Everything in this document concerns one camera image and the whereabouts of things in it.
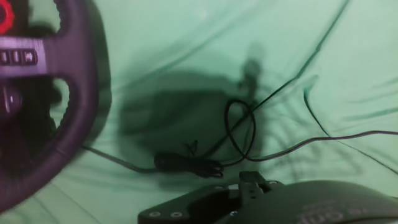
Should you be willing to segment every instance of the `racing wheel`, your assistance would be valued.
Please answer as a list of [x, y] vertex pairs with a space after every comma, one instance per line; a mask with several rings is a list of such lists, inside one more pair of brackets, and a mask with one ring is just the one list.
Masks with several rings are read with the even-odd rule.
[[69, 87], [69, 104], [54, 137], [15, 172], [0, 170], [0, 213], [49, 183], [74, 157], [95, 121], [98, 71], [88, 6], [85, 0], [54, 0], [60, 14], [59, 32], [43, 39], [0, 36], [0, 76], [51, 75]]

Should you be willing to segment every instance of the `green bedsheet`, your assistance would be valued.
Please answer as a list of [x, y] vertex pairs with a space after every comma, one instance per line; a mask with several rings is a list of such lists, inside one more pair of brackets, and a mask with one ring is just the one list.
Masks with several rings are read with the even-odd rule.
[[[111, 84], [101, 83], [93, 148], [139, 167], [159, 151], [198, 152], [225, 134], [228, 99], [245, 97], [244, 64], [261, 65], [254, 101], [299, 73], [338, 14], [342, 0], [96, 0], [108, 43]], [[33, 22], [59, 18], [51, 1], [35, 0]], [[300, 78], [256, 112], [254, 155], [281, 151], [315, 136], [374, 129], [398, 131], [398, 1], [351, 0]], [[99, 61], [106, 73], [106, 61]], [[65, 96], [53, 108], [59, 122]], [[241, 115], [240, 107], [231, 120]], [[234, 133], [242, 144], [249, 122]], [[190, 190], [259, 170], [285, 184], [343, 180], [398, 197], [398, 137], [315, 142], [284, 157], [227, 169], [223, 180], [192, 174], [143, 175], [82, 153], [46, 188], [0, 223], [136, 223], [137, 214]], [[215, 159], [237, 154], [227, 142]]]

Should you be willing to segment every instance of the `red button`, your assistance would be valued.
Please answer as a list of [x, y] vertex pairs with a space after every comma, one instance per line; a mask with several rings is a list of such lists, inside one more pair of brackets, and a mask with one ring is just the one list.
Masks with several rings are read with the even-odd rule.
[[14, 25], [15, 14], [7, 0], [0, 0], [0, 35], [5, 34]]

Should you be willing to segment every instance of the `steering wheel spoke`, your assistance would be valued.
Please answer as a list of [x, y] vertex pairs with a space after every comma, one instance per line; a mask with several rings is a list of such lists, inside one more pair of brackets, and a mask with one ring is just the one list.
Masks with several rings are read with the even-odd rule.
[[0, 77], [51, 74], [56, 66], [55, 61], [49, 62], [53, 46], [51, 39], [0, 37]]

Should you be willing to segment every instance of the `steering wheel button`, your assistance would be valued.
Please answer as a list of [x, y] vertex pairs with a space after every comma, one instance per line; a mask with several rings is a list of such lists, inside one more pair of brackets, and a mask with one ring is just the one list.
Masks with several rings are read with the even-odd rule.
[[0, 50], [0, 62], [2, 65], [10, 64], [10, 57], [7, 50]]
[[24, 50], [22, 52], [22, 59], [25, 65], [35, 65], [37, 64], [37, 57], [35, 50]]
[[21, 61], [21, 53], [18, 50], [11, 51], [12, 63], [13, 64], [20, 64]]

